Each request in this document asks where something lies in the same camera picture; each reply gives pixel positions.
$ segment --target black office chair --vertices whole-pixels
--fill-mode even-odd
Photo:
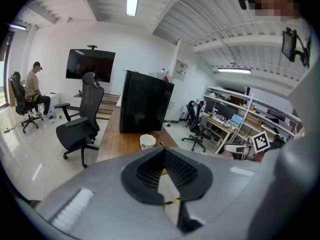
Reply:
[[[188,116],[186,118],[186,126],[190,126],[192,124],[192,122],[195,120],[195,110],[194,110],[194,106],[192,105],[192,103],[194,103],[193,100],[191,100],[187,105],[186,105],[186,109],[188,110]]]
[[[199,113],[200,110],[202,108],[202,106],[204,105],[204,102],[201,101],[198,106],[197,106],[197,112],[196,112],[196,117],[194,119],[194,121],[192,122],[192,124],[190,125],[190,132],[194,133],[195,136],[189,135],[190,138],[183,138],[182,141],[187,140],[187,141],[193,141],[193,147],[191,149],[191,151],[195,150],[195,145],[199,144],[200,147],[203,148],[203,152],[206,152],[206,148],[204,145],[202,145],[203,142],[203,138],[210,140],[212,138],[212,135],[210,134],[210,129],[207,128],[207,121],[208,121],[208,117],[209,115],[203,113],[201,120],[199,122]]]
[[[99,150],[98,147],[90,146],[96,140],[96,136],[100,131],[96,121],[99,105],[104,96],[105,90],[95,81],[95,73],[89,72],[84,74],[82,78],[82,99],[79,108],[80,118],[72,120],[67,111],[70,103],[55,105],[54,108],[62,108],[68,122],[56,128],[56,135],[67,150],[63,154],[64,159],[68,159],[67,154],[81,149],[81,162],[84,168],[85,149]]]
[[[28,124],[32,123],[35,125],[35,127],[38,129],[39,126],[35,123],[35,120],[41,119],[43,121],[44,119],[41,116],[32,116],[31,112],[32,109],[36,106],[35,105],[35,95],[33,95],[32,102],[27,102],[26,101],[26,91],[25,88],[20,84],[20,73],[19,72],[14,72],[10,78],[12,90],[13,90],[13,95],[15,99],[15,112],[17,112],[21,116],[25,116],[25,114],[28,114],[28,118],[24,120],[21,125],[23,127],[22,132],[25,134],[26,127]]]

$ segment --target white shelving unit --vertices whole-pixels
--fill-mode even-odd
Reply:
[[[247,108],[245,108],[245,107],[243,107],[243,106],[240,106],[240,105],[237,105],[237,104],[233,104],[233,103],[231,103],[231,102],[229,102],[229,101],[225,101],[225,100],[223,100],[223,99],[221,99],[221,98],[219,98],[219,97],[211,97],[211,96],[209,96],[209,95],[206,95],[206,93],[207,93],[208,91],[209,91],[210,93],[215,93],[215,94],[218,94],[218,95],[219,95],[219,94],[226,94],[226,95],[234,96],[234,97],[237,97],[237,98],[240,98],[240,99],[243,99],[243,100],[247,100],[247,101],[248,101],[248,106],[247,106]],[[266,122],[274,125],[275,127],[277,127],[277,128],[279,128],[279,129],[285,131],[286,133],[288,133],[288,134],[291,135],[292,137],[295,137],[295,136],[296,136],[293,132],[291,132],[291,131],[289,131],[288,129],[284,128],[283,126],[281,126],[281,125],[279,125],[279,124],[271,121],[270,119],[266,118],[264,115],[258,114],[258,113],[254,112],[254,111],[251,111],[251,110],[250,110],[250,106],[251,106],[252,103],[256,103],[256,104],[259,104],[259,105],[261,105],[261,106],[264,106],[264,107],[266,107],[266,108],[268,108],[268,109],[270,109],[270,110],[272,110],[272,111],[274,111],[274,112],[276,112],[276,113],[278,113],[278,114],[280,114],[280,115],[282,115],[282,116],[284,116],[284,117],[286,117],[286,118],[289,118],[291,121],[295,122],[296,124],[301,123],[301,120],[300,120],[298,117],[294,116],[293,114],[289,114],[289,113],[286,113],[286,112],[284,112],[284,111],[281,111],[281,110],[279,110],[278,108],[273,107],[273,106],[271,106],[270,104],[268,104],[268,103],[266,103],[266,102],[264,102],[264,101],[262,101],[262,100],[259,100],[259,99],[257,99],[257,98],[254,98],[253,95],[252,95],[252,96],[248,96],[248,95],[245,95],[245,94],[241,94],[241,93],[238,93],[238,92],[234,92],[234,91],[230,91],[230,90],[225,90],[225,89],[221,89],[221,88],[217,88],[217,87],[206,87],[206,89],[205,89],[205,91],[204,91],[204,98],[212,99],[212,100],[214,100],[215,102],[223,103],[223,104],[226,104],[226,105],[232,106],[232,107],[234,107],[234,108],[237,108],[237,109],[240,109],[240,110],[245,111],[245,115],[244,115],[244,117],[243,117],[243,120],[242,120],[239,128],[238,128],[238,131],[237,131],[236,133],[234,133],[234,135],[233,135],[233,137],[231,138],[230,142],[233,142],[236,137],[239,137],[239,138],[243,139],[244,141],[247,140],[247,137],[244,137],[244,136],[242,136],[241,134],[239,134],[239,131],[241,130],[241,127],[242,127],[243,125],[251,128],[252,130],[256,131],[257,133],[261,133],[261,130],[259,130],[259,129],[255,128],[254,126],[252,126],[252,125],[250,125],[250,124],[248,124],[248,123],[245,122],[248,113],[251,113],[252,115],[255,115],[255,116],[259,117],[259,118],[262,118],[264,121],[266,121]],[[262,128],[264,128],[266,131],[269,131],[269,132],[275,134],[274,131],[272,131],[271,129],[268,129],[268,128],[265,127],[265,126],[262,127]]]
[[[244,108],[243,106],[239,106],[239,105],[233,104],[233,103],[231,103],[231,102],[224,101],[223,99],[220,99],[220,98],[214,98],[214,97],[211,97],[211,96],[208,96],[208,95],[204,95],[204,97],[210,98],[210,99],[215,100],[215,101],[217,101],[217,102],[222,102],[222,103],[228,104],[228,105],[230,105],[230,106],[232,106],[232,107],[235,107],[235,108],[237,108],[237,109],[241,109],[241,110],[244,110],[244,111],[247,110],[247,109]]]

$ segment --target chair base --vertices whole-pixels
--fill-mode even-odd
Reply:
[[[85,164],[85,149],[98,151],[99,148],[98,148],[98,147],[95,147],[95,146],[90,146],[90,145],[88,145],[88,144],[83,144],[83,145],[81,145],[81,146],[79,146],[79,147],[77,147],[77,148],[75,148],[75,149],[68,150],[68,151],[64,152],[64,153],[63,153],[63,158],[64,158],[65,160],[68,159],[67,154],[72,153],[72,152],[74,152],[74,151],[77,151],[77,150],[79,150],[79,149],[81,149],[81,163],[82,163],[82,166],[83,166],[83,168],[87,168],[88,165]]]
[[[195,151],[195,145],[198,144],[200,147],[203,148],[203,152],[206,152],[206,148],[204,145],[202,145],[203,140],[199,139],[199,137],[193,137],[192,135],[189,135],[190,138],[183,138],[182,141],[187,140],[187,141],[192,141],[194,142],[193,147],[191,151]]]
[[[21,122],[21,125],[23,127],[22,132],[24,134],[26,133],[25,129],[28,126],[28,124],[30,124],[30,123],[34,124],[35,127],[38,129],[39,126],[35,123],[35,120],[37,120],[37,119],[41,119],[41,121],[44,120],[41,116],[32,116],[32,115],[30,115],[30,111],[28,111],[28,118]]]

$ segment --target ceiling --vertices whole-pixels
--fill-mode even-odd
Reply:
[[[139,0],[136,17],[126,15],[126,0],[30,0],[17,20],[39,29],[75,21],[113,22],[139,28],[173,44],[189,43],[208,68],[232,64],[281,79],[299,81],[307,71],[282,55],[282,31],[297,30],[304,44],[309,29],[302,20],[281,22],[242,10],[238,0]]]

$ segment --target cup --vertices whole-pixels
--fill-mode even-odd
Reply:
[[[140,137],[140,147],[142,150],[151,149],[155,146],[156,139],[149,134],[141,135]]]

